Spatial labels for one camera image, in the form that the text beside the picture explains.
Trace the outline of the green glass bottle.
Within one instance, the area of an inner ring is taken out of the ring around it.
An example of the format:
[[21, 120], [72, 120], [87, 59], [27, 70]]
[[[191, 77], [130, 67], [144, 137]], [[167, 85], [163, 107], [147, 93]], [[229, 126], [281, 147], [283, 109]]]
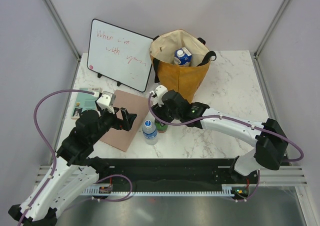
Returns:
[[158, 121], [157, 119], [154, 120], [154, 124], [156, 126], [158, 133], [165, 133], [168, 129], [167, 124], [164, 124], [164, 123]]

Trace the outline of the blue white drink carton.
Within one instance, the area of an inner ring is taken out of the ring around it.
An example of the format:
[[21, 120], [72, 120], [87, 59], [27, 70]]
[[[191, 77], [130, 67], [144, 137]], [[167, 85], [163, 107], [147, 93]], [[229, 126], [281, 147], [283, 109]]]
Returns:
[[186, 47], [177, 49], [174, 52], [173, 64], [188, 67], [191, 63], [192, 54]]

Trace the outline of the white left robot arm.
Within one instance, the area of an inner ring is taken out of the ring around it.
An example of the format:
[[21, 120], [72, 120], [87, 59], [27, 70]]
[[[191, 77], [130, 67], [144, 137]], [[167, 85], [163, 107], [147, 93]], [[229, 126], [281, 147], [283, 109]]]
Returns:
[[19, 225], [55, 225], [64, 210], [88, 186], [106, 182], [108, 163], [89, 158], [97, 143], [110, 129], [130, 131], [137, 117], [120, 108], [122, 117], [108, 109], [83, 111], [69, 136], [54, 153], [50, 170], [36, 190], [21, 204], [8, 210]]

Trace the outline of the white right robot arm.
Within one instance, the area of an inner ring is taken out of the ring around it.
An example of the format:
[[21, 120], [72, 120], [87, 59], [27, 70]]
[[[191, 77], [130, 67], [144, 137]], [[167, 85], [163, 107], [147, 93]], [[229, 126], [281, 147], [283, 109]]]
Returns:
[[155, 100], [149, 110], [161, 123], [217, 131], [253, 147], [234, 159], [229, 170], [233, 182], [242, 182], [251, 172], [261, 168], [279, 170], [284, 161], [288, 140], [276, 120], [269, 118], [266, 122], [258, 122], [231, 117], [207, 104], [189, 103], [180, 93], [162, 86], [151, 91], [149, 98]]

